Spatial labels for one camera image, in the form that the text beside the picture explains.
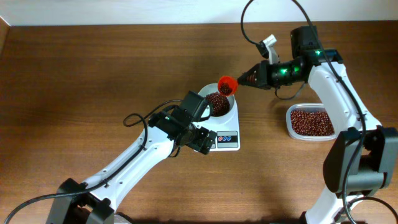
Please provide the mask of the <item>red plastic scoop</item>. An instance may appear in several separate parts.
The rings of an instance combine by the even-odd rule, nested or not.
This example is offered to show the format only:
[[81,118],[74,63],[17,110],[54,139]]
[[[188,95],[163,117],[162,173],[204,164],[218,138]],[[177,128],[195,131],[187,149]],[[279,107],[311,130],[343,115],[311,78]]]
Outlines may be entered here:
[[230,96],[235,94],[237,88],[238,81],[231,76],[222,76],[218,80],[217,89],[223,96]]

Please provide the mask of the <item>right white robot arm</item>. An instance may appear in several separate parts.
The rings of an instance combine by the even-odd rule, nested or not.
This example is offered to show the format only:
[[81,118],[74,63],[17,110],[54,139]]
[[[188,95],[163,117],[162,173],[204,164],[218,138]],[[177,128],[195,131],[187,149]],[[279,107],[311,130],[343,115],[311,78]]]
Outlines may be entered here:
[[397,159],[397,130],[385,128],[368,111],[347,76],[335,49],[324,49],[314,26],[290,33],[292,56],[280,63],[274,41],[263,40],[257,49],[265,58],[238,78],[240,85],[263,90],[305,82],[318,95],[328,113],[335,142],[323,163],[325,188],[299,223],[352,221],[352,208],[389,186]]

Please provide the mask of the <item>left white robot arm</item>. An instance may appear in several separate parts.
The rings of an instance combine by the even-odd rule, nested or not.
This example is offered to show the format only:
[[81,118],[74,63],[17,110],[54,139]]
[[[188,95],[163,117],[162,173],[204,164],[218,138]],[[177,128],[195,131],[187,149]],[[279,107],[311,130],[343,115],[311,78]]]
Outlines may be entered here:
[[216,133],[196,122],[209,107],[206,99],[189,91],[179,105],[169,105],[144,121],[141,135],[102,171],[79,184],[66,180],[50,209],[47,223],[117,223],[116,210],[129,191],[157,163],[179,147],[208,154]]

